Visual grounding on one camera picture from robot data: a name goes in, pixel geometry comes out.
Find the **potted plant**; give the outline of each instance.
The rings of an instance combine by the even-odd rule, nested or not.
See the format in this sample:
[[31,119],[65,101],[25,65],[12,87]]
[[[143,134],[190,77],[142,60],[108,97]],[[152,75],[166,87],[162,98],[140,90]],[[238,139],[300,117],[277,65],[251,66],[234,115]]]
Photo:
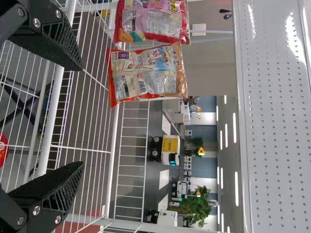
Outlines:
[[206,186],[198,186],[195,192],[197,196],[188,196],[179,207],[173,207],[170,210],[187,214],[190,225],[199,222],[199,227],[203,227],[206,224],[204,220],[211,212],[211,206],[208,204],[210,189],[207,189]]
[[193,144],[193,145],[196,145],[196,146],[203,145],[202,137],[191,137],[191,138],[188,139],[188,142]]

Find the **ceiling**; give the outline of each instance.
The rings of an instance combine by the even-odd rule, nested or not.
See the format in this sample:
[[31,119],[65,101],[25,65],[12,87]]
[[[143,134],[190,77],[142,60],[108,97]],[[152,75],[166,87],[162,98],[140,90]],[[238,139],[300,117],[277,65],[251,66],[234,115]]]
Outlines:
[[[219,167],[219,185],[218,185],[218,202],[220,204],[220,224],[218,230],[222,231],[222,218],[224,215],[224,231],[230,227],[231,232],[243,232],[243,206],[242,206],[242,179],[241,179],[241,157],[240,157],[240,139],[239,139],[239,112],[237,96],[227,96],[226,104],[223,96],[217,97],[218,122],[217,136],[219,143],[218,167]],[[234,143],[233,136],[233,113],[236,114],[237,137]],[[228,146],[225,144],[225,124],[227,124]],[[223,188],[221,189],[221,168],[223,169]],[[239,206],[236,206],[235,197],[235,172],[238,173],[239,187]]]

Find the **product label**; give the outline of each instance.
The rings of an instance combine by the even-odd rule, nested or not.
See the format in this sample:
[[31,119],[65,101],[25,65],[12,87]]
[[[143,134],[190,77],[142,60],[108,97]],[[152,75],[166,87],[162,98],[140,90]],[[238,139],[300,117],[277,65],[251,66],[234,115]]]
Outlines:
[[148,55],[150,56],[151,60],[157,59],[162,56],[158,49],[148,51]]
[[129,59],[129,52],[113,52],[111,53],[111,60]]
[[152,94],[176,93],[176,71],[145,71],[143,77],[148,92]]
[[140,65],[142,63],[142,56],[133,56],[133,62],[136,66]]
[[147,32],[179,37],[182,20],[164,12],[148,11]]
[[134,71],[134,63],[132,61],[125,61],[123,70],[124,71]]
[[133,32],[136,28],[136,11],[128,11],[122,16],[122,26],[124,32]]
[[140,96],[147,93],[145,83],[137,75],[120,76],[113,79],[116,91],[116,99]]

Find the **green plant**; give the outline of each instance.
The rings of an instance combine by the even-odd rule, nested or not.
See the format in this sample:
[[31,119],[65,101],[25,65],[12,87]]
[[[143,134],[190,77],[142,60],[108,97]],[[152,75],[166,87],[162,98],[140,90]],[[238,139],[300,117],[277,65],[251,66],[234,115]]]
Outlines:
[[211,207],[208,204],[210,189],[207,189],[205,186],[199,186],[195,191],[199,191],[201,197],[188,197],[181,203],[181,208],[183,212],[189,215],[189,224],[194,224],[199,221],[199,227],[203,227],[206,224],[204,222],[205,218],[207,218],[211,212]]
[[203,139],[202,137],[191,137],[188,139],[188,141],[196,146],[203,145]]

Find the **snack bag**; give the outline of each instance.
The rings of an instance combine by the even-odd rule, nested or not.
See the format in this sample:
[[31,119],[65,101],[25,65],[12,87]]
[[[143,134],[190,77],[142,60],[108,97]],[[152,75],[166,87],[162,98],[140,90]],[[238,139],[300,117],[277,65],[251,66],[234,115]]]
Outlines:
[[186,0],[119,0],[113,42],[190,44]]
[[187,98],[180,42],[148,50],[111,50],[106,60],[110,104],[160,96]]

